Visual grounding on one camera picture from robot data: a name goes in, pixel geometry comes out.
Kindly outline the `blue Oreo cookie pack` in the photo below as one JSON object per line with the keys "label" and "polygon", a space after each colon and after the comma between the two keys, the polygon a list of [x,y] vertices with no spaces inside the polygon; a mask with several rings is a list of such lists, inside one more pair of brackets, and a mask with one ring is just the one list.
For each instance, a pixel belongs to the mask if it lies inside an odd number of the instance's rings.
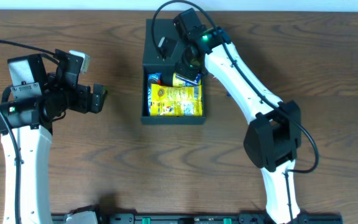
{"label": "blue Oreo cookie pack", "polygon": [[147,109],[149,116],[151,115],[151,106],[152,106],[152,84],[160,84],[161,72],[150,73],[147,75]]}

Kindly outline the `yellow snack bag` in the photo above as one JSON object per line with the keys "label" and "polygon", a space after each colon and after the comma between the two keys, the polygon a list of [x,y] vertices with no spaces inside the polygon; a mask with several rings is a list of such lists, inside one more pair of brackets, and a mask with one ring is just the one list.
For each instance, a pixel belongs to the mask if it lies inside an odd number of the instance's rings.
{"label": "yellow snack bag", "polygon": [[151,116],[202,116],[202,86],[152,84]]}

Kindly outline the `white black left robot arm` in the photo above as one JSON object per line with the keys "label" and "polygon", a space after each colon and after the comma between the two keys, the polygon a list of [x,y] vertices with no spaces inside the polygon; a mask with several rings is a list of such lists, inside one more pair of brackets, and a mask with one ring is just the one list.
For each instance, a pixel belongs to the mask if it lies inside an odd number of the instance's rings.
{"label": "white black left robot arm", "polygon": [[78,83],[88,70],[90,57],[71,50],[56,50],[50,60],[55,72],[45,70],[47,54],[32,54],[7,61],[12,85],[2,94],[0,134],[6,164],[4,223],[62,223],[50,212],[48,159],[53,122],[67,110],[101,112],[107,91],[100,84]]}

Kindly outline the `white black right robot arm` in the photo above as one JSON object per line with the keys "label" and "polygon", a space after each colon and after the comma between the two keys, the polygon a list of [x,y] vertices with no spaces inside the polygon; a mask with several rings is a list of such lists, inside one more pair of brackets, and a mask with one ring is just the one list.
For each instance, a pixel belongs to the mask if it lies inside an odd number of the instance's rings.
{"label": "white black right robot arm", "polygon": [[186,64],[199,60],[243,112],[248,123],[244,149],[262,172],[266,211],[273,222],[290,223],[300,214],[289,171],[295,167],[301,140],[300,130],[281,112],[299,121],[298,105],[294,101],[284,103],[269,91],[241,59],[227,33],[220,27],[207,29],[193,9],[177,15],[173,25],[186,44]]}

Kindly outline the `black box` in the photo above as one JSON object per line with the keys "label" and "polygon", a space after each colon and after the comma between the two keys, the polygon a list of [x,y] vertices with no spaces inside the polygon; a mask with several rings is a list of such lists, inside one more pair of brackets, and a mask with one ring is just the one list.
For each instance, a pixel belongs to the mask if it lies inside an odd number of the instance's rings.
{"label": "black box", "polygon": [[163,84],[172,84],[172,76],[175,71],[175,63],[181,59],[185,46],[181,41],[178,32],[173,25],[172,19],[157,19],[154,25],[154,36],[156,43],[161,38],[167,37],[175,40],[175,50],[171,57],[162,60],[158,58],[157,52],[151,37],[152,19],[146,20],[145,44],[142,61],[143,69],[143,90],[142,90],[142,109],[141,121],[144,125],[202,125],[206,121],[206,112],[202,116],[151,116],[149,115],[148,104],[148,77],[153,73],[160,73],[160,80]]}

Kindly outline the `yellow Mentos gum bottle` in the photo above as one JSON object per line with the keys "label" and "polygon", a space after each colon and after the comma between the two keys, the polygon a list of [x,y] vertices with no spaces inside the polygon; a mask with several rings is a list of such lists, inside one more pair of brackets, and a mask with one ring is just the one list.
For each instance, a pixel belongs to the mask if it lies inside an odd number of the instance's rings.
{"label": "yellow Mentos gum bottle", "polygon": [[172,87],[196,86],[195,83],[179,76],[177,73],[173,73],[172,75],[162,76],[161,77],[161,85],[172,86]]}

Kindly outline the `blue Eclipse mint pack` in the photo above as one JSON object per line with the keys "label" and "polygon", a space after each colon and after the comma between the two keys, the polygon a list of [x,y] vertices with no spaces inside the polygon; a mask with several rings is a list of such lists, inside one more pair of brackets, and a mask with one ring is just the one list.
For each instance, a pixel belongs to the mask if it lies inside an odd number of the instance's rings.
{"label": "blue Eclipse mint pack", "polygon": [[197,74],[194,80],[184,79],[185,86],[199,86],[201,85],[202,74]]}

